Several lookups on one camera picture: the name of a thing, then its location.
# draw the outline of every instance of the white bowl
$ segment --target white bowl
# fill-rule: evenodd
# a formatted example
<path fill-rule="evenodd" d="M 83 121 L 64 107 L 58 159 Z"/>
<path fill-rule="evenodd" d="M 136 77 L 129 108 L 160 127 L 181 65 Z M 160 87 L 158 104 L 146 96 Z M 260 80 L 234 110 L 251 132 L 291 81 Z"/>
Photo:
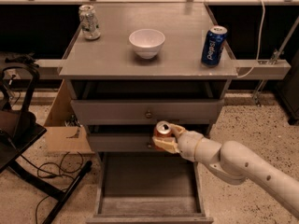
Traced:
<path fill-rule="evenodd" d="M 153 58 L 164 44 L 163 33 L 153 29 L 141 29 L 129 36 L 133 51 L 144 59 Z"/>

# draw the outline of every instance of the drawer knob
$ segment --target drawer knob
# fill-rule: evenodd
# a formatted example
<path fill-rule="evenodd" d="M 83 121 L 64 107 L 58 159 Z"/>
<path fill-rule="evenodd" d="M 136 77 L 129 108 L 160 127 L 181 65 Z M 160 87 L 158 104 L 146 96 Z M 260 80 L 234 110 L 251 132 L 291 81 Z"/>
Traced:
<path fill-rule="evenodd" d="M 152 118 L 152 113 L 148 110 L 145 114 L 147 119 L 151 119 Z"/>

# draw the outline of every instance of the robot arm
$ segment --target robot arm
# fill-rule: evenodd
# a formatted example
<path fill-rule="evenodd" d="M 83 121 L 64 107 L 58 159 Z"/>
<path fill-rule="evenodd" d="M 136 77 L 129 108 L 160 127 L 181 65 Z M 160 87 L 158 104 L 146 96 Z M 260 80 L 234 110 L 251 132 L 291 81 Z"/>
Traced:
<path fill-rule="evenodd" d="M 222 145 L 164 121 L 157 124 L 153 141 L 157 147 L 179 153 L 183 159 L 201 162 L 213 175 L 229 184 L 239 185 L 249 178 L 299 219 L 299 182 L 244 145 L 236 141 Z"/>

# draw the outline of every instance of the floor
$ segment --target floor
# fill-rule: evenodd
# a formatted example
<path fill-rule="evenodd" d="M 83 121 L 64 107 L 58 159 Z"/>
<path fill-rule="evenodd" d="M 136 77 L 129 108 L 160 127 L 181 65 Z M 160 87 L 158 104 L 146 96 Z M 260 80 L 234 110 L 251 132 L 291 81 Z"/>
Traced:
<path fill-rule="evenodd" d="M 48 115 L 55 92 L 52 92 L 52 97 L 42 96 L 40 93 L 36 94 L 31 105 L 40 124 L 43 124 Z M 299 126 L 288 124 L 289 117 L 273 93 L 263 93 L 261 103 L 262 107 L 257 107 L 246 91 L 227 93 L 225 107 L 213 126 L 210 137 L 221 143 L 228 140 L 243 143 L 281 171 L 299 180 Z M 37 166 L 51 161 L 60 163 L 63 155 L 64 153 L 48 153 L 44 137 L 24 153 Z M 94 155 L 84 155 L 83 158 L 84 161 L 93 161 L 93 168 L 55 218 L 54 224 L 85 223 L 87 217 L 93 216 L 101 167 Z M 18 158 L 18 162 L 36 174 L 36 169 L 25 160 Z M 80 163 L 79 155 L 68 155 L 63 161 L 63 167 L 72 171 Z M 55 171 L 54 166 L 45 168 Z M 202 164 L 198 165 L 198 172 L 206 216 L 213 217 L 214 223 L 298 223 L 298 220 L 252 181 L 246 180 L 240 186 L 230 186 L 212 175 Z M 70 179 L 58 177 L 49 182 L 64 189 Z M 52 198 L 42 202 L 38 207 L 36 222 L 36 207 L 46 197 L 44 193 L 19 180 L 9 171 L 0 174 L 0 187 L 1 224 L 42 223 L 55 203 Z"/>

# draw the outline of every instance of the dark blue pepsi can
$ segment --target dark blue pepsi can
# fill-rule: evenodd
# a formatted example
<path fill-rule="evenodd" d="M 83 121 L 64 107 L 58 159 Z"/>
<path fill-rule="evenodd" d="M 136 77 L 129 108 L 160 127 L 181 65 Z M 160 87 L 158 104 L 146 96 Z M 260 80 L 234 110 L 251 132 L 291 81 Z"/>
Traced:
<path fill-rule="evenodd" d="M 204 65 L 214 67 L 219 64 L 226 36 L 227 29 L 222 26 L 213 26 L 206 33 L 202 54 L 202 63 Z"/>

